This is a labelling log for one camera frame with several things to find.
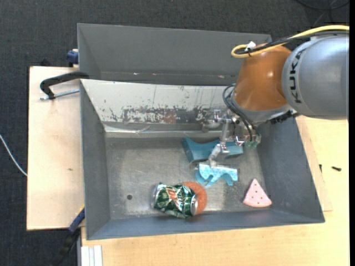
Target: mountain dew can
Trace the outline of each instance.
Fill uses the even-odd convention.
[[[190,218],[197,211],[197,195],[185,185],[158,184],[153,195],[153,207],[177,218]]]

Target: gray carpet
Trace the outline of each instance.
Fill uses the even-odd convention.
[[[316,8],[346,0],[303,0]],[[67,66],[77,23],[270,34],[273,39],[328,23],[349,24],[349,4],[333,11],[295,0],[0,0],[0,134],[27,167],[27,68],[43,59]],[[66,232],[26,231],[27,180],[0,144],[0,265],[48,265]],[[75,265],[75,251],[62,265]]]

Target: pink watermelon slice toy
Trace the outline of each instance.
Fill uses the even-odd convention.
[[[251,182],[250,187],[245,194],[243,203],[256,208],[267,207],[272,204],[271,200],[256,179],[253,179]]]

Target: kuka logo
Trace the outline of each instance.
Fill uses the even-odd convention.
[[[296,78],[295,78],[295,75],[297,75],[297,67],[298,67],[298,61],[300,60],[301,58],[301,55],[302,53],[305,51],[306,49],[302,49],[301,51],[299,51],[297,53],[297,55],[295,56],[295,59],[294,61],[292,62],[291,64],[291,67],[292,69],[290,70],[290,77],[289,77],[289,80],[292,82],[292,85],[290,86],[290,90],[291,90],[291,94],[293,96],[293,98],[295,99],[295,102],[300,104],[302,103],[300,101],[300,99],[298,98],[298,92],[297,92],[297,87],[296,87]]]

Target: wooden table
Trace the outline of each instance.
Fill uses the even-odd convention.
[[[39,89],[43,79],[72,70],[76,68],[30,70],[29,231],[67,228],[84,202],[79,95],[39,100],[44,95]],[[78,82],[73,81],[57,85],[54,90],[77,86]],[[325,223],[99,241],[86,240],[82,231],[82,245],[102,245],[104,266],[349,265],[348,121],[298,117],[297,122]]]

